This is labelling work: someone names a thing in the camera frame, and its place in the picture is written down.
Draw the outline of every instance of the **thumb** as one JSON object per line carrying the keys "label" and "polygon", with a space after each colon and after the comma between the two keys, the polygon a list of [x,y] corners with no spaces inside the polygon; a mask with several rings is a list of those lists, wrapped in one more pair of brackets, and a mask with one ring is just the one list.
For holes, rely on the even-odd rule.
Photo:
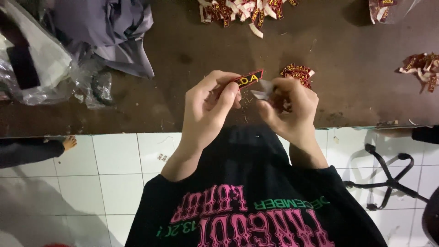
{"label": "thumb", "polygon": [[279,118],[276,110],[264,100],[258,100],[257,106],[259,109],[259,114],[262,120],[270,126],[270,128],[278,134],[283,128],[285,123]]}
{"label": "thumb", "polygon": [[224,88],[219,96],[218,102],[210,112],[214,119],[218,119],[224,124],[227,114],[235,102],[238,90],[239,86],[236,82],[231,82]]}

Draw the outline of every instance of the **white tile floor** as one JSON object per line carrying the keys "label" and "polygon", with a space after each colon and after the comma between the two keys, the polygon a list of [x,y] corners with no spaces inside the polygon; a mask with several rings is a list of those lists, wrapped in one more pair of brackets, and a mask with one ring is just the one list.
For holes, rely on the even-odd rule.
{"label": "white tile floor", "polygon": [[[121,247],[143,185],[156,176],[180,142],[180,133],[77,136],[78,146],[59,158],[0,170],[0,247]],[[379,163],[364,151],[377,146],[385,160],[399,152],[415,159],[401,183],[430,197],[439,186],[439,145],[389,139],[352,128],[316,131],[328,163],[343,180],[384,182]],[[282,140],[288,149],[288,143]],[[392,175],[407,161],[390,165]],[[385,189],[349,189],[359,203],[382,202]],[[391,247],[423,247],[425,203],[394,192],[385,210],[369,212]]]}

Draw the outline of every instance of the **brown table surface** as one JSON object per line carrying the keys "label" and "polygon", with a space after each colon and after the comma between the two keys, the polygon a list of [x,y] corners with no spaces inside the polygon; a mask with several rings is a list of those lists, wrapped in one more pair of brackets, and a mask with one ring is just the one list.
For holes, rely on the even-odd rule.
{"label": "brown table surface", "polygon": [[[181,131],[185,92],[210,71],[264,68],[270,80],[291,62],[316,71],[317,128],[439,123],[439,92],[420,94],[415,76],[395,72],[412,54],[439,51],[439,1],[423,0],[394,25],[370,25],[366,0],[302,0],[283,10],[280,21],[266,18],[260,39],[248,21],[200,23],[196,0],[154,1],[144,45],[153,80],[114,72],[116,109],[88,110],[74,97],[57,105],[1,104],[0,137]],[[226,125],[261,122],[255,99],[247,90],[243,96]]]}

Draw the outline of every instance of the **black t-shirt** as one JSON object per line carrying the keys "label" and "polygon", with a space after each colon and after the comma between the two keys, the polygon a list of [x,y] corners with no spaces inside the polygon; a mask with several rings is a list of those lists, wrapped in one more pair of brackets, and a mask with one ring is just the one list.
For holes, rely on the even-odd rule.
{"label": "black t-shirt", "polygon": [[292,167],[265,128],[227,130],[181,182],[150,180],[126,247],[381,247],[336,169]]}

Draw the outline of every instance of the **graphic print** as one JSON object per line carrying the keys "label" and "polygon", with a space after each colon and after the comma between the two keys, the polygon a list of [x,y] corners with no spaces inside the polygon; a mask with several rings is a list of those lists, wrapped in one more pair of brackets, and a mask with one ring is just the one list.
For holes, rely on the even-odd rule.
{"label": "graphic print", "polygon": [[156,236],[198,230],[197,247],[335,247],[315,212],[326,204],[324,196],[311,202],[267,199],[249,210],[242,185],[214,185],[186,193],[167,229],[160,227]]}

